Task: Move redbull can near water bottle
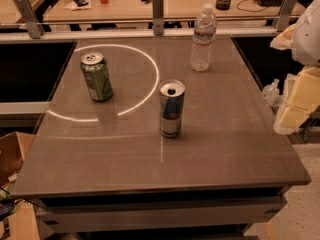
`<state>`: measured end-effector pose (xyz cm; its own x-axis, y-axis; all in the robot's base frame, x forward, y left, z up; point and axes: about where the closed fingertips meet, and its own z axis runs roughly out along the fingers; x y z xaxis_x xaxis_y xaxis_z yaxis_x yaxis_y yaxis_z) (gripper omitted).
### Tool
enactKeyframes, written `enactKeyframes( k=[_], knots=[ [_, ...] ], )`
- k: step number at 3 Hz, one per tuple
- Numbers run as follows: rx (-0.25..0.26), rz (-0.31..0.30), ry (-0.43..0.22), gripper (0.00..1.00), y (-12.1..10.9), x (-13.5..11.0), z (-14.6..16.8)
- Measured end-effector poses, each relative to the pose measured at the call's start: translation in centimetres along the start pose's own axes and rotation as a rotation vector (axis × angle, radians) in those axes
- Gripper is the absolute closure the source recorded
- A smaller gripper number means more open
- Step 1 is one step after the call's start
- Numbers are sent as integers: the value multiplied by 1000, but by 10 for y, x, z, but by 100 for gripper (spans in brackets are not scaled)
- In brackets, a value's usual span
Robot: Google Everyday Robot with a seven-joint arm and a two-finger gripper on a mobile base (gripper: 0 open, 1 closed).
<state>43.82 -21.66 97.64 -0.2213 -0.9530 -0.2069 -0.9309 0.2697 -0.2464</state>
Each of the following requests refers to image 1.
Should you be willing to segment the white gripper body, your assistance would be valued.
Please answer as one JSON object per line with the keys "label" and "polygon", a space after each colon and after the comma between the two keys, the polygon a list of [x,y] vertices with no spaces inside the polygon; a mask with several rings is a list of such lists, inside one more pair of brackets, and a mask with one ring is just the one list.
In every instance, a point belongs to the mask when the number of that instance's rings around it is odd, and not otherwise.
{"label": "white gripper body", "polygon": [[310,66],[320,66],[320,0],[313,0],[299,17],[292,34],[292,58]]}

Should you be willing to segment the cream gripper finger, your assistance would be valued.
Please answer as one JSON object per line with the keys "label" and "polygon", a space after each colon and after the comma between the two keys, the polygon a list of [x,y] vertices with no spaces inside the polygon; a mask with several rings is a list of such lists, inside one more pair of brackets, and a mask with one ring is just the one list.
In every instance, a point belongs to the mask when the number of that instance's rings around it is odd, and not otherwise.
{"label": "cream gripper finger", "polygon": [[282,33],[277,35],[270,43],[270,47],[278,50],[287,50],[291,48],[292,36],[295,24],[288,26]]}
{"label": "cream gripper finger", "polygon": [[282,103],[276,113],[273,129],[277,134],[290,135],[299,130],[320,105],[320,68],[304,66],[285,80]]}

